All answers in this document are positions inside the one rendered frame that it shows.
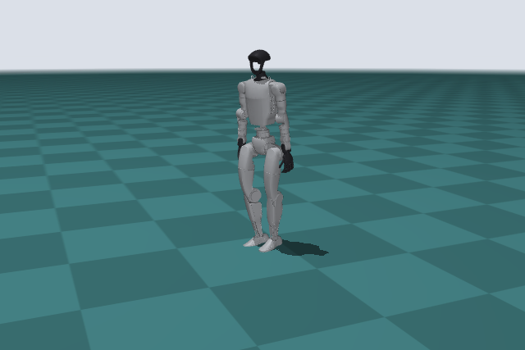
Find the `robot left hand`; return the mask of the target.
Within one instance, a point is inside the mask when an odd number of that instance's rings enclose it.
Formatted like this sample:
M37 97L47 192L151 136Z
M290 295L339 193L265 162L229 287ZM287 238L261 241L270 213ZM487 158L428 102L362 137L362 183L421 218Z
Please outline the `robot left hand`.
M279 168L281 168L284 163L284 170L281 173L287 173L288 171L294 168L293 157L290 154L291 149L286 151L284 144L281 145L281 149L284 155L283 155L283 160L281 164L279 165Z

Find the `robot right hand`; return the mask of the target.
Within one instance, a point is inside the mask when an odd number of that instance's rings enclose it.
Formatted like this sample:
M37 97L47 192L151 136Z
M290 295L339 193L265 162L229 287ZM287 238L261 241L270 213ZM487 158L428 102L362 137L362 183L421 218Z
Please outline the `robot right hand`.
M240 154L240 149L242 146L244 146L246 143L243 144L243 139L242 138L239 138L238 139L238 143L237 145L239 146L239 149L238 149L238 159L239 159L239 154Z

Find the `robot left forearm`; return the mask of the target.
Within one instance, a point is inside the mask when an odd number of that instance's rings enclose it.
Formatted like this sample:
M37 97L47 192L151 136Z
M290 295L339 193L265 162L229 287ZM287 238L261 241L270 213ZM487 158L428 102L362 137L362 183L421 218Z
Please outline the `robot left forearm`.
M281 141L281 144L284 144L285 145L285 150L290 150L291 148L291 145L290 145L290 132L289 132L289 127L290 127L290 124L289 124L289 120L288 120L288 116L287 114L285 113L284 114L284 124L281 124L279 125L279 130L280 130L280 141Z

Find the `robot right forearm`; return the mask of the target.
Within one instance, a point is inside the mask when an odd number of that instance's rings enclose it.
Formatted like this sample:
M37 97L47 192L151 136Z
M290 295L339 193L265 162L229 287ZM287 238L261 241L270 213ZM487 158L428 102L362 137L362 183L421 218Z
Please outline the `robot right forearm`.
M237 117L237 121L238 121L238 139L242 138L243 139L243 144L244 144L247 141L246 134L247 134L248 121L246 119L245 120L241 120L238 117ZM238 139L237 139L237 142L238 142Z

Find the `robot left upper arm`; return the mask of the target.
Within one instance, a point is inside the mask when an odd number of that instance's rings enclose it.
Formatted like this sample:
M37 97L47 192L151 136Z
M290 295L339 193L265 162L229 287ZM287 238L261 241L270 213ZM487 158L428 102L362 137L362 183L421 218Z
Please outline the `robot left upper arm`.
M269 85L272 94L275 96L276 107L278 110L278 113L275 114L275 121L278 124L285 123L284 114L286 113L286 86L280 82L271 82Z

